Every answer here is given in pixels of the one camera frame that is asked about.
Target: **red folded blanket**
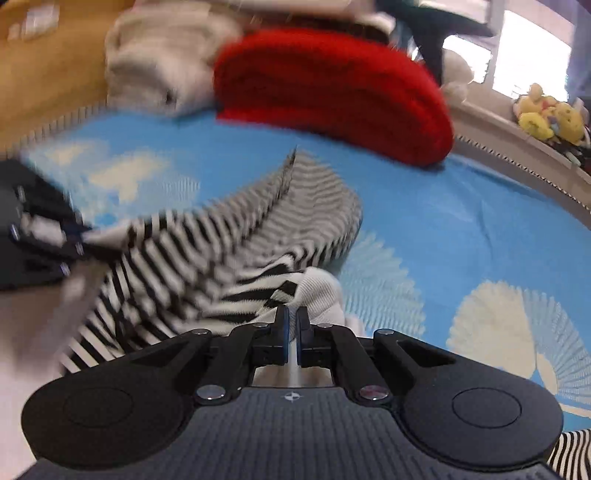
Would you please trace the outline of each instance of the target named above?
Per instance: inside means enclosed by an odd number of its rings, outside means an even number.
[[[214,89],[218,118],[317,132],[418,166],[452,149],[452,123],[430,73],[345,34],[251,35],[219,56]]]

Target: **bed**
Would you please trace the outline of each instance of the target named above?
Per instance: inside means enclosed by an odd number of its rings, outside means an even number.
[[[556,395],[565,430],[591,427],[591,215],[511,159],[458,138],[462,154],[420,170],[313,134],[220,123],[214,112],[108,113],[26,156],[86,222],[108,228],[224,197],[293,148],[362,200],[358,239],[331,268],[368,335],[391,327],[531,378]]]

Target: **gray cloth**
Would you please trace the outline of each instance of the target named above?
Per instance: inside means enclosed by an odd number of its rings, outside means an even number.
[[[212,106],[213,63],[241,38],[241,26],[206,2],[123,13],[105,38],[109,106],[167,116]]]

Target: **metal rivet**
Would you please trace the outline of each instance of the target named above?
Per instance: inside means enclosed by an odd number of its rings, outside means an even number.
[[[359,390],[359,396],[365,400],[383,400],[390,395],[390,391],[379,385],[366,385]]]
[[[61,272],[63,273],[63,275],[64,275],[65,277],[69,277],[69,276],[70,276],[70,267],[68,267],[68,265],[67,265],[67,264],[65,264],[65,263],[62,263],[62,264],[60,265],[60,270],[61,270]]]
[[[21,186],[17,187],[17,195],[18,195],[19,202],[25,203],[27,201],[27,196],[25,195],[25,189],[22,188]]]
[[[226,390],[219,385],[203,385],[195,393],[202,400],[219,400],[226,395]]]
[[[14,224],[10,226],[10,234],[12,235],[13,240],[16,242],[21,239],[21,234],[18,233],[18,228]]]

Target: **logo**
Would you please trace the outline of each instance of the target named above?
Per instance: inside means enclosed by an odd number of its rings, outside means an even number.
[[[290,401],[291,403],[293,403],[296,400],[299,400],[301,398],[301,395],[298,392],[289,392],[283,398],[286,399],[287,401]]]

